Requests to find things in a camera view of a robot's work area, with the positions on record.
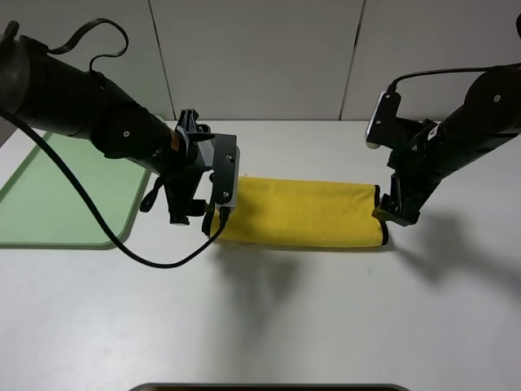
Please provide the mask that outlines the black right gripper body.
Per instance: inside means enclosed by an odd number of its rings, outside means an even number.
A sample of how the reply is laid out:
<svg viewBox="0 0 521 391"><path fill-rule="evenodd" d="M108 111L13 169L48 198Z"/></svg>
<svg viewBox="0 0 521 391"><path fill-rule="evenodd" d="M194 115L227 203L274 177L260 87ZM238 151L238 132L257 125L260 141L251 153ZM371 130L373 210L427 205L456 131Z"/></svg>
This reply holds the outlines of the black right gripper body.
<svg viewBox="0 0 521 391"><path fill-rule="evenodd" d="M394 170L387 209L391 212L419 211L437 184L428 178L427 143L438 134L440 123L397 117L392 123L392 149L387 166Z"/></svg>

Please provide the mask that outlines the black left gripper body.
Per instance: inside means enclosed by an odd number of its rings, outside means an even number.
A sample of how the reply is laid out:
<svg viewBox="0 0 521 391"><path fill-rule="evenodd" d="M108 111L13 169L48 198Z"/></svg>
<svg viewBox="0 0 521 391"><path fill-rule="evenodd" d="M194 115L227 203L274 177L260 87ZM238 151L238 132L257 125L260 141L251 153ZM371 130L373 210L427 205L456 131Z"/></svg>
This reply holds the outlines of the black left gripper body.
<svg viewBox="0 0 521 391"><path fill-rule="evenodd" d="M185 141L177 132L177 124L169 130L173 163L167 168L166 184L172 193L188 193L194 198L203 173L212 168L216 135L206 141Z"/></svg>

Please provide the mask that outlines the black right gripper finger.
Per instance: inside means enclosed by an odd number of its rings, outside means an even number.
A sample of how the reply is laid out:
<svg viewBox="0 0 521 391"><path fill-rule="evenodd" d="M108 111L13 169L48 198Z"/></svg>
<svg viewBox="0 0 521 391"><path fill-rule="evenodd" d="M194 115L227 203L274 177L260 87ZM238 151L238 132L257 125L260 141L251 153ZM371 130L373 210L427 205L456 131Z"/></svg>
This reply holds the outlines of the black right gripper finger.
<svg viewBox="0 0 521 391"><path fill-rule="evenodd" d="M400 226L411 226L418 222L420 212L407 209L397 198L384 194L380 203L374 208L374 217L381 222L394 222Z"/></svg>

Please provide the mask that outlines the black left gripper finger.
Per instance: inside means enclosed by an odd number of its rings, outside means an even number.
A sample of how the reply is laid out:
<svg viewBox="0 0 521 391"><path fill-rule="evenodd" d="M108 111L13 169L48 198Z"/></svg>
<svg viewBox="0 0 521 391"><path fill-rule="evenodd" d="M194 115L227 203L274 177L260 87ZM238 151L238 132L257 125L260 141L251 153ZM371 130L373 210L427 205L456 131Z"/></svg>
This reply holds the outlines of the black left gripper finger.
<svg viewBox="0 0 521 391"><path fill-rule="evenodd" d="M174 225L189 225L189 217L201 217L206 212L206 201L194 199L188 193L168 193L169 222Z"/></svg>
<svg viewBox="0 0 521 391"><path fill-rule="evenodd" d="M177 121L177 132L185 141L206 141L214 138L209 125L198 123L196 110L183 109Z"/></svg>

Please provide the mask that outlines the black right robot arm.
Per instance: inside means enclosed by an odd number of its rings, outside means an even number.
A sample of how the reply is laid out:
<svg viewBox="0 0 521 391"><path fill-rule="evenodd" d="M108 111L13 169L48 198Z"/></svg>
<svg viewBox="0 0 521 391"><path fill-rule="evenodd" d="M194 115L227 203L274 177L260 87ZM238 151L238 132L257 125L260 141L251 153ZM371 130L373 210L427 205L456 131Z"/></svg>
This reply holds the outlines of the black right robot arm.
<svg viewBox="0 0 521 391"><path fill-rule="evenodd" d="M395 82L380 95L366 143L390 149L387 165L394 172L375 218L415 224L443 179L520 134L520 66L481 68L479 74L462 105L440 123L399 118Z"/></svg>

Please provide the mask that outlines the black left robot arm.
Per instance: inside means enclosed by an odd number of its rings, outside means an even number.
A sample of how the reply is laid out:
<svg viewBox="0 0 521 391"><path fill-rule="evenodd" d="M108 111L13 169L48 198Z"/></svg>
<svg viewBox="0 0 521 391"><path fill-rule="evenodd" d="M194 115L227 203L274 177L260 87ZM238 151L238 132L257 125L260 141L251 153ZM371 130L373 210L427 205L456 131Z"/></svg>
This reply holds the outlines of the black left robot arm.
<svg viewBox="0 0 521 391"><path fill-rule="evenodd" d="M211 138L198 113L184 110L167 126L100 72L82 72L28 37L1 36L1 108L39 130L86 139L108 159L158 174L172 224L209 211L195 198L206 167L199 148Z"/></svg>

